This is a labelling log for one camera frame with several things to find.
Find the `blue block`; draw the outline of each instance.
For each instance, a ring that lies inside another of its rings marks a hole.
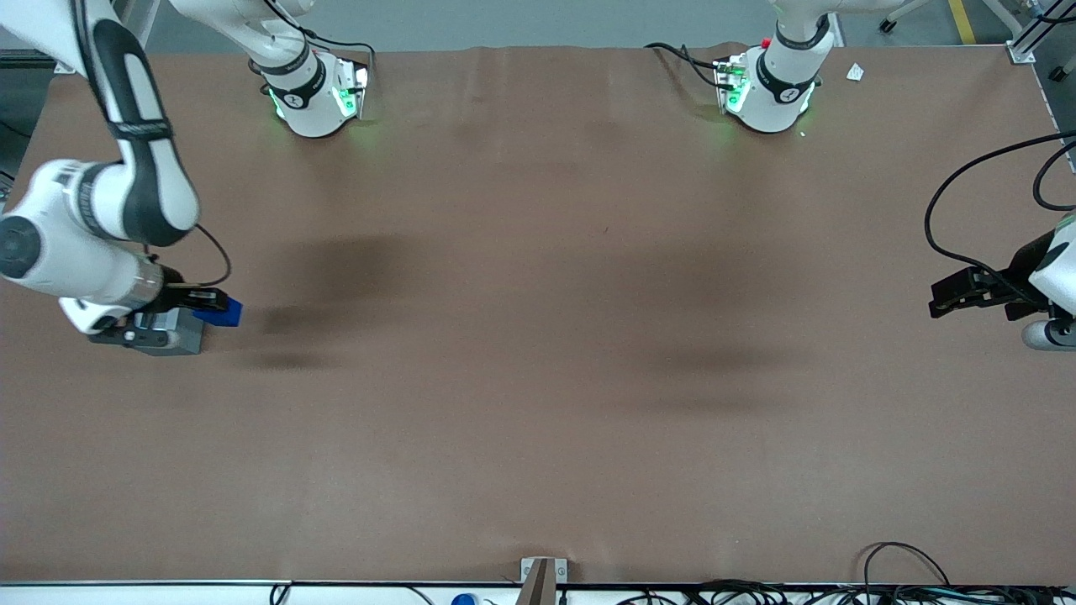
[[[235,298],[228,298],[227,311],[195,311],[194,315],[199,320],[215,325],[217,327],[236,327],[239,325],[240,315],[243,314],[243,304]]]

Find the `black strap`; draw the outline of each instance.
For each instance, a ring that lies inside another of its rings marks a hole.
[[[277,97],[277,100],[291,109],[307,109],[307,105],[310,104],[310,99],[313,98],[313,96],[316,95],[325,84],[325,78],[327,74],[325,64],[321,60],[317,60],[316,62],[317,69],[314,71],[314,75],[302,86],[292,88],[289,90],[285,88],[278,88],[277,86],[270,86],[269,88],[272,90],[273,96]]]
[[[109,122],[109,132],[117,141],[158,141],[172,138],[172,123],[164,119]]]
[[[279,67],[266,67],[259,62],[255,62],[254,65],[258,66],[258,70],[261,71],[261,75],[287,75],[288,73],[292,73],[293,71],[302,67],[302,64],[307,62],[307,57],[309,56],[310,56],[310,43],[303,42],[302,51],[299,51],[299,56],[295,57],[286,65],[282,65]]]
[[[816,23],[815,26],[818,27],[818,30],[815,31],[815,37],[806,42],[796,42],[795,40],[789,40],[788,38],[781,34],[781,28],[778,27],[776,28],[777,42],[779,42],[781,46],[792,48],[793,51],[809,51],[815,46],[817,46],[818,43],[821,42],[823,38],[825,38],[825,34],[830,32],[830,15],[822,15],[821,17],[819,17],[818,23]]]
[[[815,79],[818,76],[818,72],[815,73],[806,82],[799,82],[793,84],[791,82],[785,82],[776,75],[774,75],[769,69],[766,67],[766,51],[763,51],[759,55],[759,61],[755,64],[755,71],[759,73],[759,83],[762,84],[764,88],[774,94],[774,100],[782,105],[789,103],[794,103],[803,97],[803,94],[810,88],[811,84],[815,83]]]
[[[95,236],[105,239],[115,240],[111,234],[101,228],[101,224],[97,222],[97,216],[94,214],[94,182],[102,170],[112,166],[111,164],[95,164],[90,166],[82,173],[82,181],[79,182],[79,192],[75,196],[76,206],[79,207],[79,216],[82,217],[82,222],[85,223],[86,228],[89,233]]]

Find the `brown table surface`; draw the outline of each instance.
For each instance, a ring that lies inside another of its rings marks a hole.
[[[650,51],[379,61],[371,119],[303,140],[245,57],[154,59],[246,315],[154,358],[4,284],[4,579],[498,579],[539,553],[576,580],[851,580],[900,539],[954,581],[1072,580],[1074,357],[1001,309],[926,312],[961,268],[923,240],[934,188],[1053,131],[1030,67],[838,50],[762,136]],[[938,238],[1006,265],[1058,219],[1030,195],[1053,149],[958,182]],[[116,156],[58,78],[20,185]],[[198,234],[161,254],[220,270]]]

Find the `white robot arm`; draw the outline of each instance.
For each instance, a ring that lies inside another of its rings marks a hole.
[[[170,245],[198,222],[198,197],[138,40],[108,0],[0,0],[0,25],[86,76],[123,157],[41,166],[0,216],[0,273],[60,297],[87,335],[140,309],[186,306],[190,291],[167,287],[182,282],[178,272],[117,243]]]
[[[325,137],[359,117],[366,66],[312,48],[294,20],[314,0],[171,0],[181,14],[239,45],[269,84],[277,114],[302,137]]]
[[[1028,282],[1049,300],[1050,320],[1023,328],[1023,342],[1039,351],[1076,352],[1076,212],[1070,212],[1053,229],[1046,255]]]
[[[1009,321],[1047,313],[1050,319],[1024,327],[1024,344],[1038,351],[1076,352],[1074,240],[1076,212],[1070,212],[1053,231],[1018,250],[1005,269],[991,272],[971,266],[934,283],[931,316],[999,305],[1005,306]]]
[[[754,46],[717,66],[722,109],[760,132],[780,132],[807,110],[834,34],[829,13],[866,13],[904,0],[769,0],[777,30],[768,46]]]

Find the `white paper scrap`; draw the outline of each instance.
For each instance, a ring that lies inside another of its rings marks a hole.
[[[854,82],[863,80],[863,68],[860,67],[860,64],[852,64],[852,69],[848,70],[847,78]]]

